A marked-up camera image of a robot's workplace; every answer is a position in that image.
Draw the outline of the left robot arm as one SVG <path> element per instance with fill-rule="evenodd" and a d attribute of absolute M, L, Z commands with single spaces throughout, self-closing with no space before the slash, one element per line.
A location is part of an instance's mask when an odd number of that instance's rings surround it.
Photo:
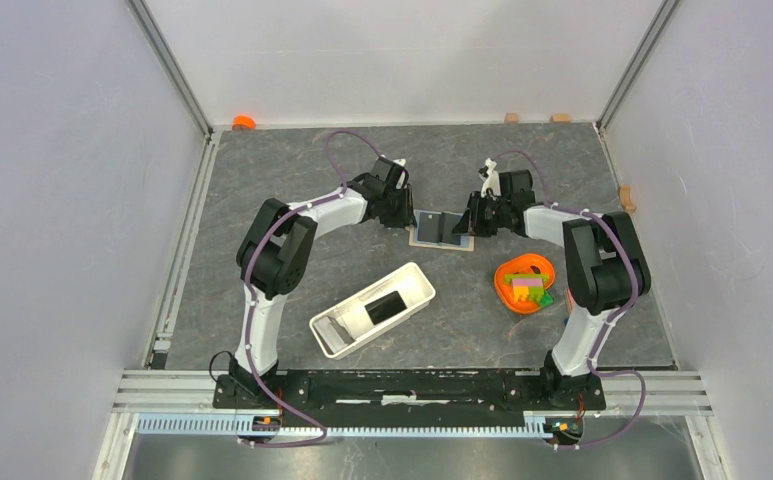
<path fill-rule="evenodd" d="M 276 394 L 277 336 L 287 296 L 302 280 L 315 240 L 339 228 L 376 219 L 386 228 L 415 224 L 412 187 L 403 159 L 379 156 L 367 173 L 302 202 L 267 199 L 237 254 L 245 292 L 241 340 L 229 375 L 252 407 Z"/>

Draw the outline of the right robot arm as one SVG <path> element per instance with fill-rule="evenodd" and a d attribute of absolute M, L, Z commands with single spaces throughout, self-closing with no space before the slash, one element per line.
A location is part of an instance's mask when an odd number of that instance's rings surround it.
<path fill-rule="evenodd" d="M 597 359 L 609 333 L 650 289 L 637 233 L 624 211 L 596 214 L 557 202 L 538 203 L 528 170 L 499 173 L 489 161 L 479 176 L 482 187 L 470 194 L 454 234 L 491 237 L 507 229 L 564 250 L 573 305 L 539 382 L 542 400 L 564 408 L 579 393 L 597 388 Z"/>

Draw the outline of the beige leather card holder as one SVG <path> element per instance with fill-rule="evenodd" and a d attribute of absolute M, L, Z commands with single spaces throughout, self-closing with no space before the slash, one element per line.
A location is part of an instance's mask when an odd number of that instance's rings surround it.
<path fill-rule="evenodd" d="M 408 229 L 410 246 L 466 252 L 474 250 L 473 237 L 453 233 L 461 219 L 460 214 L 428 210 L 416 210 L 414 214 L 416 224 Z"/>

